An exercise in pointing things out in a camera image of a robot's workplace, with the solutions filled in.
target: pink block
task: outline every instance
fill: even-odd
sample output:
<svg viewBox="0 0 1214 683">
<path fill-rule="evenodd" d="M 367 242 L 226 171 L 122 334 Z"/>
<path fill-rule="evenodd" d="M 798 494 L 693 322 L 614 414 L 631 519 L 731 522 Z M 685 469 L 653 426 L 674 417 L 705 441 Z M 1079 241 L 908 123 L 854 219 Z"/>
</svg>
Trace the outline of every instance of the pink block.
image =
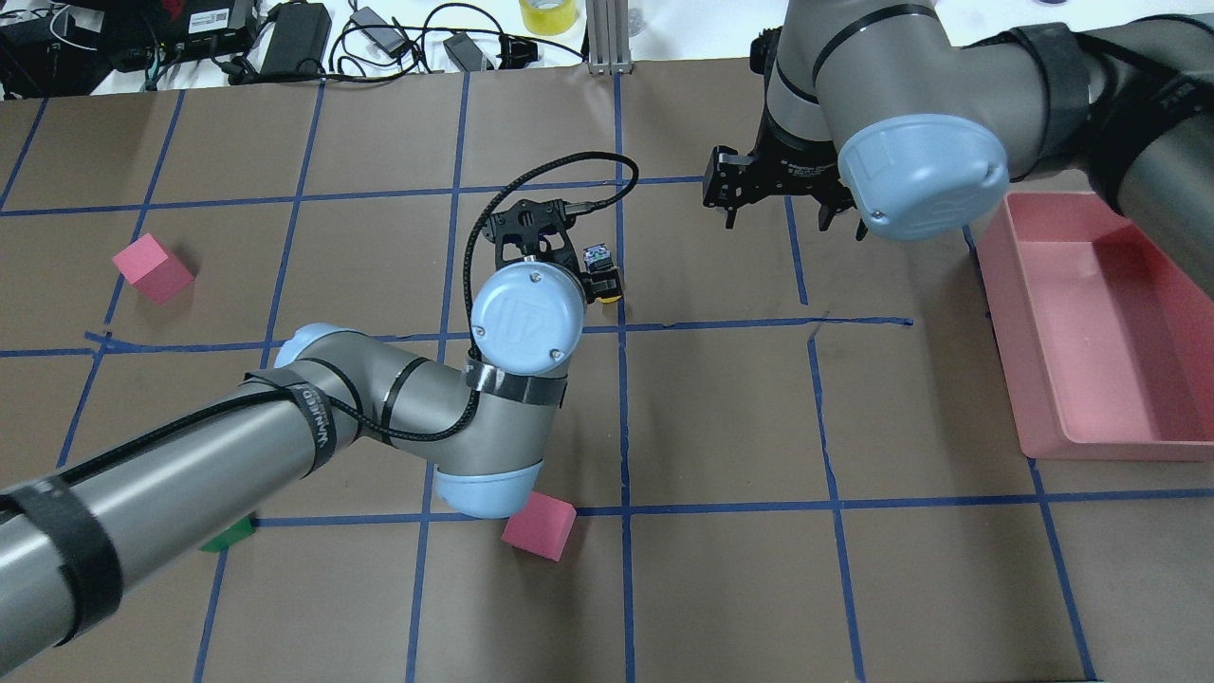
<svg viewBox="0 0 1214 683">
<path fill-rule="evenodd" d="M 151 234 L 115 254 L 114 264 L 126 281 L 157 303 L 168 301 L 194 280 L 185 263 Z"/>
<path fill-rule="evenodd" d="M 532 491 L 527 507 L 506 522 L 501 540 L 552 562 L 561 560 L 578 512 L 565 501 Z"/>
<path fill-rule="evenodd" d="M 1214 300 L 1095 194 L 1009 194 L 978 243 L 1020 445 L 1214 460 Z"/>
</svg>

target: yellow object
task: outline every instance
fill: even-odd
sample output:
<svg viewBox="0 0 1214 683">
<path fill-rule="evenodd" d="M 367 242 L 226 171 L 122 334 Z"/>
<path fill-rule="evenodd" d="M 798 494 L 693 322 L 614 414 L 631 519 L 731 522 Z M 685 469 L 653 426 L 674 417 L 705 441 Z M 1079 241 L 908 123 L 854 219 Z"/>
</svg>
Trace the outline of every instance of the yellow object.
<svg viewBox="0 0 1214 683">
<path fill-rule="evenodd" d="M 518 0 L 523 25 L 535 35 L 556 35 L 569 30 L 578 18 L 573 0 Z"/>
</svg>

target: yellow tape roll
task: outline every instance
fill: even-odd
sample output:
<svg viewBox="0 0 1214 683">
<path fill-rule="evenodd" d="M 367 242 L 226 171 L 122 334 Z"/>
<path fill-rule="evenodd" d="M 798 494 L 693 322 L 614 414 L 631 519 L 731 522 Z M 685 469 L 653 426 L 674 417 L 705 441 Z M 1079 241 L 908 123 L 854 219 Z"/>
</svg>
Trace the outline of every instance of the yellow tape roll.
<svg viewBox="0 0 1214 683">
<path fill-rule="evenodd" d="M 573 0 L 518 0 L 523 25 L 535 35 L 556 35 L 569 30 L 578 18 Z"/>
</svg>

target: light blue cap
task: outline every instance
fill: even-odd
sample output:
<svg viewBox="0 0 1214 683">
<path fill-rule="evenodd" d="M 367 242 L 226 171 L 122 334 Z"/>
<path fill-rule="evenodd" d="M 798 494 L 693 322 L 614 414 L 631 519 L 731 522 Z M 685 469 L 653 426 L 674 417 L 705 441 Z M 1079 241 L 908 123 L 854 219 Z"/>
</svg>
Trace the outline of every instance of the light blue cap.
<svg viewBox="0 0 1214 683">
<path fill-rule="evenodd" d="M 317 338 L 328 336 L 334 331 L 358 330 L 350 329 L 348 326 L 337 326 L 325 321 L 305 324 L 304 326 L 296 329 L 295 335 L 288 338 L 283 345 L 283 348 L 278 351 L 278 357 L 274 358 L 274 368 L 283 368 L 287 364 L 294 363 L 295 359 L 300 358 L 300 354 L 304 353 L 304 349 L 311 347 Z"/>
<path fill-rule="evenodd" d="M 582 337 L 586 301 L 573 275 L 540 261 L 489 275 L 472 303 L 472 334 L 486 360 L 514 375 L 541 375 L 568 359 Z"/>
<path fill-rule="evenodd" d="M 869 229 L 925 239 L 991 210 L 1008 190 L 1008 150 L 969 119 L 909 114 L 869 125 L 839 150 L 839 175 Z"/>
<path fill-rule="evenodd" d="M 435 471 L 435 493 L 470 517 L 505 519 L 527 505 L 544 461 L 501 474 L 456 476 Z"/>
</svg>

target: green block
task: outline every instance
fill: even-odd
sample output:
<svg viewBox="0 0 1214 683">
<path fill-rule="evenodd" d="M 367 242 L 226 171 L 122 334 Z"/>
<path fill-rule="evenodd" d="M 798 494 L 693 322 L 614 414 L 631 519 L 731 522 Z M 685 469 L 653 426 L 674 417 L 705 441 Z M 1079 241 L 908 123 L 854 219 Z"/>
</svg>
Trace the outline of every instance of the green block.
<svg viewBox="0 0 1214 683">
<path fill-rule="evenodd" d="M 205 546 L 199 548 L 204 553 L 217 553 L 234 546 L 238 541 L 253 536 L 253 517 L 246 517 L 227 528 L 226 531 L 211 539 Z"/>
</svg>

